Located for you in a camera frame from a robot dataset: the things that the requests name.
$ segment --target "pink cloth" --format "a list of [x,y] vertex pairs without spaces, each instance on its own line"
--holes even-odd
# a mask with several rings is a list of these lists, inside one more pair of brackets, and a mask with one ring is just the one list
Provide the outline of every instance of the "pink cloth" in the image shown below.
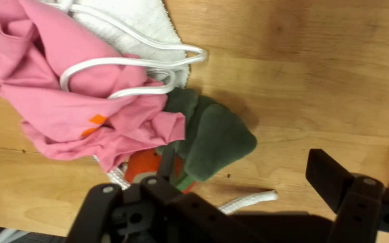
[[99,56],[120,54],[60,9],[0,0],[0,95],[22,114],[42,153],[97,155],[108,171],[135,151],[184,139],[184,116],[162,110],[166,95],[107,99],[119,89],[159,85],[143,67],[92,67],[72,78],[72,93],[60,89],[65,68]]

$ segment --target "white cloth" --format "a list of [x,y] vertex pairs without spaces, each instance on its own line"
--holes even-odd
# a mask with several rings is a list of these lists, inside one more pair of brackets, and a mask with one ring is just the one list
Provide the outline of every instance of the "white cloth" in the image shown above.
[[[43,0],[46,2],[60,2],[68,5],[73,0]],[[181,43],[180,36],[168,16],[168,10],[161,0],[74,0],[80,5],[96,8],[134,28],[142,35],[168,43]],[[141,55],[143,59],[178,60],[186,56],[185,51],[162,51],[141,43],[126,35],[116,27],[97,20],[84,13],[73,13],[73,18],[89,28],[97,36],[114,45],[120,52]],[[176,70],[176,85],[184,87],[189,76],[189,66]]]

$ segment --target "dark green fabric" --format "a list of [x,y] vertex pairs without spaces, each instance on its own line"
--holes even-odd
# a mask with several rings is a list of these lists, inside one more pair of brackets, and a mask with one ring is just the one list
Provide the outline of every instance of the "dark green fabric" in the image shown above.
[[193,90],[174,89],[165,110],[186,116],[186,139],[177,141],[176,148],[188,176],[177,182],[178,187],[193,179],[208,179],[257,145],[257,139],[235,113]]

